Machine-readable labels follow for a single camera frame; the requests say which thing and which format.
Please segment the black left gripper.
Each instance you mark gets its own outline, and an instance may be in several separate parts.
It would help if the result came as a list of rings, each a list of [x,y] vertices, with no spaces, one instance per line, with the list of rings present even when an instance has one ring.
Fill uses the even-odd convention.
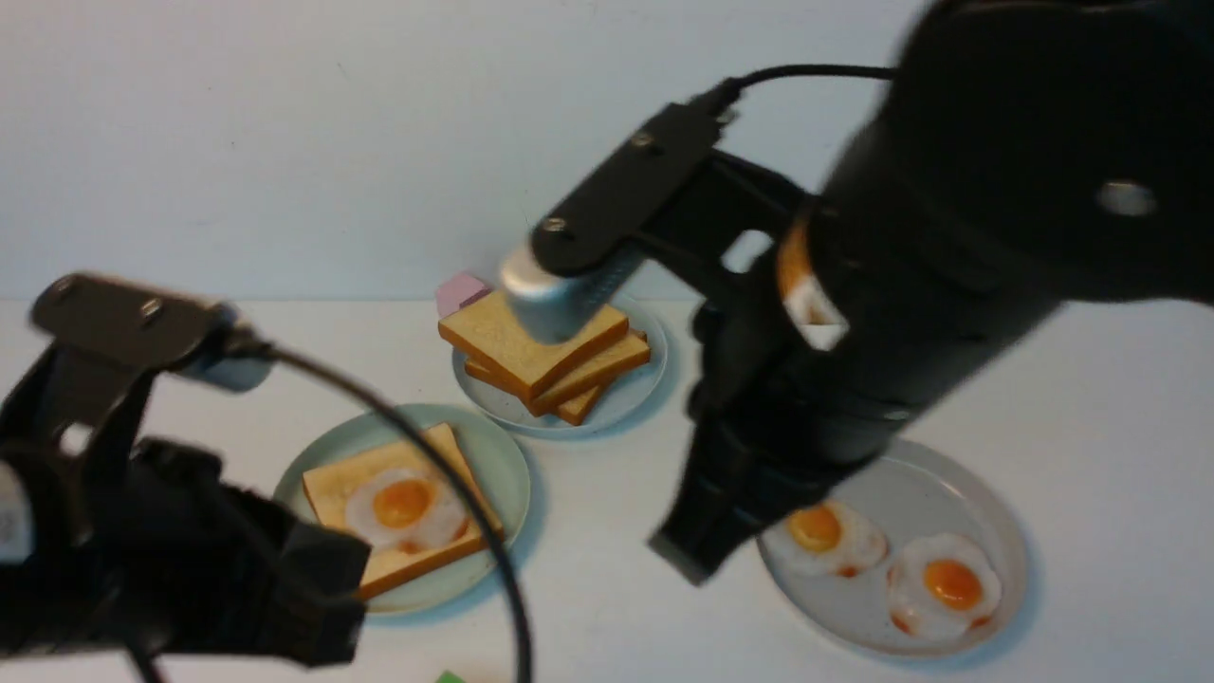
[[[370,548],[231,486],[221,459],[166,438],[138,442],[97,533],[100,631],[140,655],[284,658],[350,664],[367,609]]]

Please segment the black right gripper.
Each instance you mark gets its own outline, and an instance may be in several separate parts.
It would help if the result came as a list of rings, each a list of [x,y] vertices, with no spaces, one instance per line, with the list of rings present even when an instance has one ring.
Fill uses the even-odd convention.
[[[885,451],[892,429],[853,399],[785,315],[771,277],[742,277],[741,298],[693,317],[702,376],[671,510],[651,550],[693,586],[794,510],[824,500]]]

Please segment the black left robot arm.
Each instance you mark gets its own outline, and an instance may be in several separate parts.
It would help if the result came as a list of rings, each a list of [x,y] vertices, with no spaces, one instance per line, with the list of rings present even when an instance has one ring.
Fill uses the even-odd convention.
[[[346,665],[370,550],[222,479],[215,453],[147,438],[95,476],[2,453],[2,656],[117,650]]]

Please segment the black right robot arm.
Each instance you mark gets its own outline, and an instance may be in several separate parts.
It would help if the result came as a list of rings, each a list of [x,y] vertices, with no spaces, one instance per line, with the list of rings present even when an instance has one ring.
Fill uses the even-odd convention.
[[[1212,304],[1212,4],[941,1],[743,273],[681,247],[700,372],[649,548],[690,584],[1078,300]]]

